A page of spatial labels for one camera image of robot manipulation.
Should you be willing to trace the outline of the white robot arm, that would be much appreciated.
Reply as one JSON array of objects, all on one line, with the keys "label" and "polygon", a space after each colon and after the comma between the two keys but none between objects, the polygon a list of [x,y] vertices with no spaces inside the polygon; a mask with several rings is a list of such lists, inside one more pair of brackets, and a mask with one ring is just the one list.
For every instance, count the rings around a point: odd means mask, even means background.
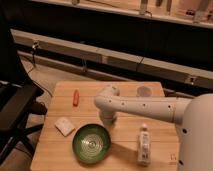
[{"label": "white robot arm", "polygon": [[107,85],[94,98],[104,123],[113,123],[116,112],[144,116],[179,126],[178,171],[213,171],[213,93],[193,99],[180,97],[121,96]]}]

